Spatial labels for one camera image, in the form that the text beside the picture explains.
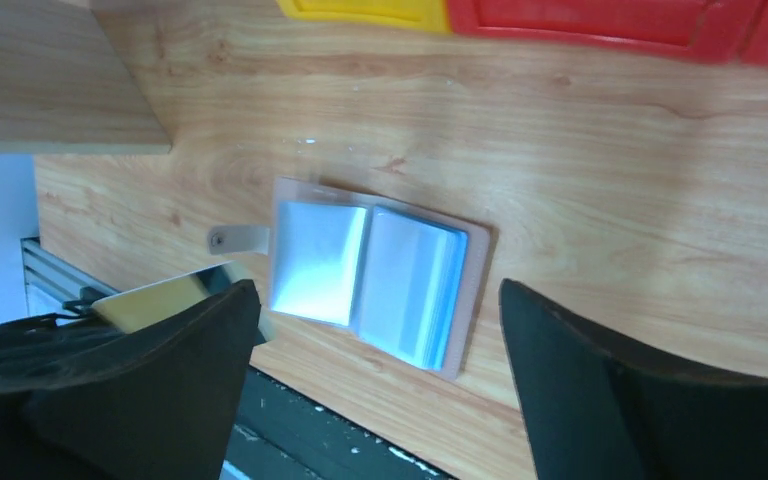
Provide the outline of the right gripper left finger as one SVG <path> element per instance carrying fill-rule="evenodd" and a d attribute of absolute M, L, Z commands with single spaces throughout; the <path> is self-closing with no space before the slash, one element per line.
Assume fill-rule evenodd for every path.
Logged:
<path fill-rule="evenodd" d="M 134 333 L 0 327 L 0 479 L 217 479 L 261 304 L 248 280 Z"/>

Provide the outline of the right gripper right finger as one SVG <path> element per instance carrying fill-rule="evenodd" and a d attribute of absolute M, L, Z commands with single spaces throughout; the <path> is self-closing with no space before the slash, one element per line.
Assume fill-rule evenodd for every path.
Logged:
<path fill-rule="evenodd" d="M 504 280 L 500 322 L 541 479 L 768 479 L 768 378 L 655 348 Z"/>

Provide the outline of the yellow striped credit card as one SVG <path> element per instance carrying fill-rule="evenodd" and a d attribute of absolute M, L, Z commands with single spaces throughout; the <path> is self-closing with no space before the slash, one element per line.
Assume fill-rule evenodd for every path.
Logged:
<path fill-rule="evenodd" d="M 158 334 L 160 347 L 218 352 L 248 360 L 276 330 L 261 313 L 256 288 L 235 261 L 217 264 L 94 302 L 93 312 L 137 341 Z"/>

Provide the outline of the pink leather card holder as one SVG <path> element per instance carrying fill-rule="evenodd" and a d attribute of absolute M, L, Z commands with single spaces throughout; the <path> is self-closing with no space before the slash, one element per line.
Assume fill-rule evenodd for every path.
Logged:
<path fill-rule="evenodd" d="M 213 255 L 269 260 L 277 313 L 353 332 L 447 380 L 462 368 L 491 235 L 481 225 L 379 195 L 281 177 L 268 225 L 217 225 Z"/>

